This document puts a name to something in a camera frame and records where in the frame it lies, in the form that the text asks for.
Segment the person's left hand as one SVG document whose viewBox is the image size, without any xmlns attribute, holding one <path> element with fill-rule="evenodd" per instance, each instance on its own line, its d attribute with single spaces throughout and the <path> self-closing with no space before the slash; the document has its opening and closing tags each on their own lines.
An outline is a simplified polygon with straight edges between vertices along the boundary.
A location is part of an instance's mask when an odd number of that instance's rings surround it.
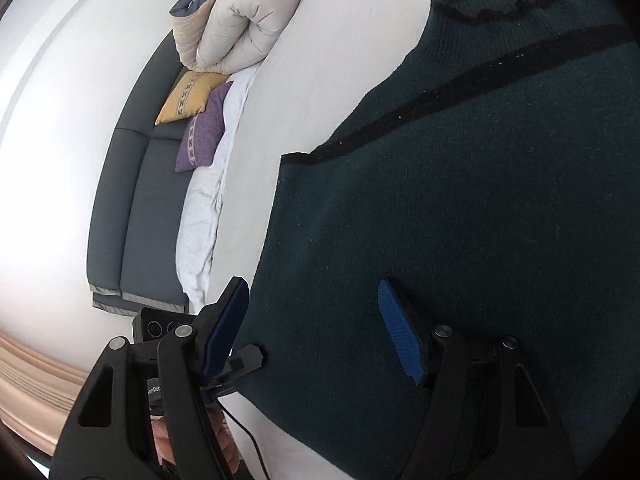
<svg viewBox="0 0 640 480">
<path fill-rule="evenodd" d="M 240 470 L 242 457 L 229 430 L 224 414 L 222 414 L 220 408 L 213 408 L 208 411 L 208 419 L 230 471 L 232 474 L 236 474 Z M 166 419 L 163 417 L 153 419 L 152 433 L 158 460 L 161 463 L 177 466 Z"/>
</svg>

